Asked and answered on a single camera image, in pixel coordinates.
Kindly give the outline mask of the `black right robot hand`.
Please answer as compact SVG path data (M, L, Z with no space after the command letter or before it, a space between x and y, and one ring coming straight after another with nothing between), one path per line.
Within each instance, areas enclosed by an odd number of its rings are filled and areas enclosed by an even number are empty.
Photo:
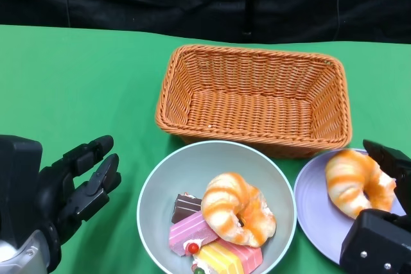
M367 139L363 146L395 179L394 192L405 215L362 211L342 243L339 265L346 273L410 273L410 158Z

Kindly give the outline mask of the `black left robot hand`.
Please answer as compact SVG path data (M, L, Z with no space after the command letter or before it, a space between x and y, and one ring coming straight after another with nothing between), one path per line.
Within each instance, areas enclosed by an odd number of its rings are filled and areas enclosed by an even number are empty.
M109 202L109 193L121 183L119 157L109 154L110 135L81 144L39 173L36 206L41 217L54 225L60 243L76 233Z

